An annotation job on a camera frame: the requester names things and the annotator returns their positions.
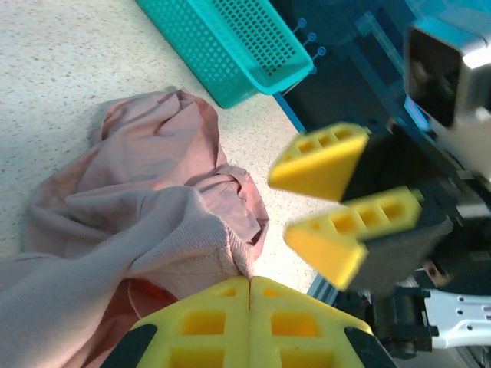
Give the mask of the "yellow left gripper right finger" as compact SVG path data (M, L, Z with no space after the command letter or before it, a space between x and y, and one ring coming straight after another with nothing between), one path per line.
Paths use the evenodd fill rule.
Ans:
M360 319L264 277L250 287L250 366L362 367L344 329Z

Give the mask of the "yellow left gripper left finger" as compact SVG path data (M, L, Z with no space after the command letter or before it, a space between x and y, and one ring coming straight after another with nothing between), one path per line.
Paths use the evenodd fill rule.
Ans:
M138 321L157 332L139 367L247 367L249 281L234 277Z

